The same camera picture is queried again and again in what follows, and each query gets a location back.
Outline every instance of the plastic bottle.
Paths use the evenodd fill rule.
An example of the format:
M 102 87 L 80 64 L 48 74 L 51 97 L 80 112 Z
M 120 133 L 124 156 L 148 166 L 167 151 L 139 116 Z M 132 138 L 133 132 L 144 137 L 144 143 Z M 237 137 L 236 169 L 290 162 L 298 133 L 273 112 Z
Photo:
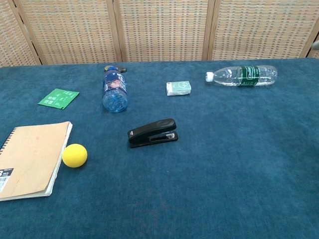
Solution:
M 102 103 L 111 112 L 121 112 L 128 106 L 125 80 L 115 66 L 104 68 L 103 79 L 104 97 Z
M 277 79 L 274 66 L 231 66 L 216 72 L 206 72 L 206 82 L 225 86 L 266 86 Z

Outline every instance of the green packet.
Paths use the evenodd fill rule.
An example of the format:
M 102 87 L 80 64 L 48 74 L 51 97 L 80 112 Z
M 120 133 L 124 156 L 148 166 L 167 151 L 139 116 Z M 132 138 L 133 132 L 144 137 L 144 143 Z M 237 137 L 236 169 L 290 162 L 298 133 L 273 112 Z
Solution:
M 166 94 L 168 96 L 181 96 L 190 94 L 191 86 L 189 81 L 176 81 L 166 83 Z
M 54 89 L 49 95 L 44 97 L 38 105 L 65 109 L 68 104 L 77 97 L 79 92 Z

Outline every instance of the notebook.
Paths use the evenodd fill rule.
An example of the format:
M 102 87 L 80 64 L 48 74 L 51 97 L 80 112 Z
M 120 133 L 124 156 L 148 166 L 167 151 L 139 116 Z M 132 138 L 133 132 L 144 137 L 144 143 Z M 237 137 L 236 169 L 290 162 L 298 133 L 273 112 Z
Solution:
M 50 196 L 71 122 L 13 129 L 0 149 L 0 201 Z

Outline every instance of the green bottle label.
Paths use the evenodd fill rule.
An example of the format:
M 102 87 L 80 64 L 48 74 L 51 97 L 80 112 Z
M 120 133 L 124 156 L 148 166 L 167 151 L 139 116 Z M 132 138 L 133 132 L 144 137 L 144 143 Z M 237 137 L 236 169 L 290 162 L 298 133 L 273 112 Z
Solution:
M 258 83 L 260 70 L 257 66 L 242 66 L 243 79 L 241 86 L 254 86 Z

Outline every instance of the white bottle cap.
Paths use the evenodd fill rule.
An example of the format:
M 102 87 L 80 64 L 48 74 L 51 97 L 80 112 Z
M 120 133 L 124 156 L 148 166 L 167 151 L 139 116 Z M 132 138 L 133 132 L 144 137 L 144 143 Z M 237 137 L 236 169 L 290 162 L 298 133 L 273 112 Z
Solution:
M 206 82 L 212 82 L 214 79 L 214 73 L 206 72 Z

